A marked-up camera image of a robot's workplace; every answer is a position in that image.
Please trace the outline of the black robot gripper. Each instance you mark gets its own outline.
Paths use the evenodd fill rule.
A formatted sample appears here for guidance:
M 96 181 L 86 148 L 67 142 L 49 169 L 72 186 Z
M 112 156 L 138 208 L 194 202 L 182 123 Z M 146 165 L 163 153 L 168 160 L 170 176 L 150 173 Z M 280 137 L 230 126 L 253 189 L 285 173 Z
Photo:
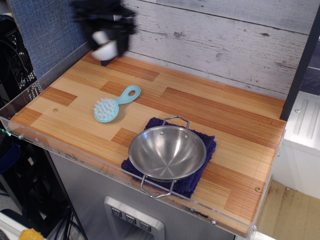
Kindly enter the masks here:
M 136 30 L 136 13 L 123 6 L 119 0 L 72 0 L 73 18 L 81 26 L 84 36 L 93 51 L 100 45 L 93 39 L 95 31 L 115 31 L 118 56 L 129 48 L 130 35 Z

